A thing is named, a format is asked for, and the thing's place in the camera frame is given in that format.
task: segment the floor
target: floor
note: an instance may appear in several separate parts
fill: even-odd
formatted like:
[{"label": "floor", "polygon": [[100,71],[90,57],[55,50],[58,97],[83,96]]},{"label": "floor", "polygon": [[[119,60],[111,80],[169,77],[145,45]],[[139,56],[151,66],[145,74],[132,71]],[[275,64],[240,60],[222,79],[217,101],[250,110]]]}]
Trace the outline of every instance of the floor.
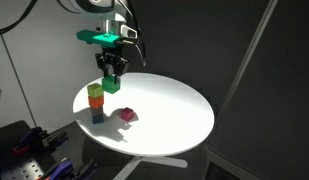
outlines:
[{"label": "floor", "polygon": [[[94,158],[99,168],[91,180],[112,180],[133,158],[133,156],[118,153],[103,147],[87,137],[73,122],[51,135],[66,132],[69,142],[59,147],[53,153],[55,160],[70,158],[74,168],[82,168],[91,158]],[[127,180],[203,180],[207,171],[207,153],[200,145],[188,152],[172,156],[184,159],[187,168],[176,168],[165,165],[141,162]]]}]

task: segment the table base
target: table base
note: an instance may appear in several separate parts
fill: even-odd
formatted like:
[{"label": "table base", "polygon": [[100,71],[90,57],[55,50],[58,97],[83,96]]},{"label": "table base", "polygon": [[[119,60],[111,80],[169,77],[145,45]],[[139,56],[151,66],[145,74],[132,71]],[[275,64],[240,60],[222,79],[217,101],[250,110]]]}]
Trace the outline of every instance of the table base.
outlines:
[{"label": "table base", "polygon": [[182,159],[175,159],[170,157],[141,157],[135,156],[122,170],[121,172],[114,178],[114,180],[125,180],[132,171],[136,168],[136,166],[140,162],[150,162],[156,164],[163,164],[168,166],[175,166],[180,168],[186,168],[187,162]]}]

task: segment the stacked blocks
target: stacked blocks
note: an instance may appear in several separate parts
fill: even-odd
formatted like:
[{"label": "stacked blocks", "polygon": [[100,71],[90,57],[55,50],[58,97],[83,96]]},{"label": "stacked blocks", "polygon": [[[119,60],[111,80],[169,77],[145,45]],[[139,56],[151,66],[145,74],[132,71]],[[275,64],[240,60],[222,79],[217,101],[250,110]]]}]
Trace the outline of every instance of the stacked blocks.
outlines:
[{"label": "stacked blocks", "polygon": [[104,91],[102,86],[98,83],[87,86],[88,103],[93,116],[93,124],[104,122],[103,105],[104,105]]},{"label": "stacked blocks", "polygon": [[103,90],[114,94],[121,88],[121,80],[117,78],[117,82],[115,84],[115,76],[107,76],[102,79]]},{"label": "stacked blocks", "polygon": [[134,117],[134,110],[126,107],[121,111],[121,118],[125,121],[130,121]]}]

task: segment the round white table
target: round white table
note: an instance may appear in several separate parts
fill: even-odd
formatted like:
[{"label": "round white table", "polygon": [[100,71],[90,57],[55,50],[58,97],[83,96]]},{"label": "round white table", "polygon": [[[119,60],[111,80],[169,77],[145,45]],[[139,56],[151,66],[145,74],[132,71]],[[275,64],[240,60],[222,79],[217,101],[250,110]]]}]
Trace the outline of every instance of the round white table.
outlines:
[{"label": "round white table", "polygon": [[[102,84],[102,79],[89,84],[93,83]],[[120,118],[125,107],[135,112],[129,122]],[[124,74],[119,91],[104,92],[103,110],[104,122],[93,124],[87,85],[75,97],[75,118],[90,138],[135,156],[116,176],[117,180],[125,179],[141,161],[186,167],[186,161],[165,156],[196,147],[214,125],[213,110],[200,93],[182,82],[147,73]]]}]

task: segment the black cable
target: black cable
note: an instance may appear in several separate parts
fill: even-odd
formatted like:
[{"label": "black cable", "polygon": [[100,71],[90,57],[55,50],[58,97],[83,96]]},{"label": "black cable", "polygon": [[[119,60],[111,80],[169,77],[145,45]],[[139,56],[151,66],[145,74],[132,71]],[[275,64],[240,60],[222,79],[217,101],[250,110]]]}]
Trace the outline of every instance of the black cable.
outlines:
[{"label": "black cable", "polygon": [[140,28],[140,26],[138,25],[137,18],[136,18],[136,15],[135,15],[135,11],[134,11],[134,8],[133,8],[133,6],[132,6],[131,1],[130,1],[130,0],[127,0],[127,4],[128,4],[128,7],[129,7],[129,9],[131,10],[131,13],[132,13],[132,15],[133,15],[133,21],[134,21],[135,26],[136,26],[136,28],[137,28],[137,32],[139,33],[139,36],[140,36],[141,39],[142,39],[143,58],[145,59],[145,58],[146,58],[145,40],[144,40],[142,31],[141,31],[141,28]]},{"label": "black cable", "polygon": [[5,50],[6,50],[8,59],[10,60],[10,63],[11,63],[11,65],[12,65],[12,68],[13,68],[13,71],[14,71],[14,74],[15,74],[15,77],[16,77],[16,80],[17,80],[17,83],[18,83],[18,85],[19,85],[19,87],[20,87],[20,89],[21,89],[22,95],[23,95],[23,97],[24,97],[26,106],[27,106],[28,111],[29,111],[29,113],[30,113],[30,115],[31,115],[32,121],[33,121],[33,123],[34,123],[34,126],[37,127],[37,124],[36,124],[36,121],[35,121],[35,118],[34,118],[32,109],[31,109],[30,104],[29,104],[29,102],[28,102],[28,100],[27,100],[27,97],[26,97],[26,95],[25,95],[24,88],[23,88],[23,86],[22,86],[20,77],[18,76],[18,73],[17,73],[17,71],[16,71],[16,68],[15,68],[13,59],[12,59],[12,57],[11,57],[10,51],[9,51],[8,48],[7,48],[7,45],[6,45],[6,42],[5,42],[5,39],[4,39],[3,36],[1,36],[1,39],[2,39],[2,42],[3,42],[4,48],[5,48]]},{"label": "black cable", "polygon": [[[138,25],[138,22],[137,22],[137,18],[136,18],[136,15],[135,15],[135,12],[134,12],[134,9],[133,9],[133,6],[132,6],[132,3],[127,0],[127,4],[129,6],[126,7],[126,5],[121,1],[121,0],[117,0],[124,8],[125,10],[130,14],[130,16],[133,18],[133,21],[134,21],[134,25],[135,25],[135,28],[136,31],[137,31],[137,34],[141,37],[141,38],[137,38],[137,43],[136,43],[136,48],[138,49],[139,53],[141,54],[141,57],[142,57],[142,61],[143,61],[143,65],[145,66],[145,63],[146,61],[144,61],[144,59],[146,58],[146,49],[145,49],[145,40],[144,40],[144,37],[143,37],[143,34],[142,34],[142,31],[141,31],[141,28],[140,26]],[[138,43],[140,42],[140,39],[142,39],[142,50],[143,50],[143,53],[140,52],[139,48],[138,48]]]},{"label": "black cable", "polygon": [[0,35],[5,34],[7,32],[9,32],[10,30],[12,30],[13,28],[15,28],[20,22],[22,22],[32,11],[33,7],[35,6],[37,0],[32,0],[30,2],[30,4],[27,6],[26,10],[24,11],[24,13],[22,14],[22,16],[13,24],[0,29]]}]

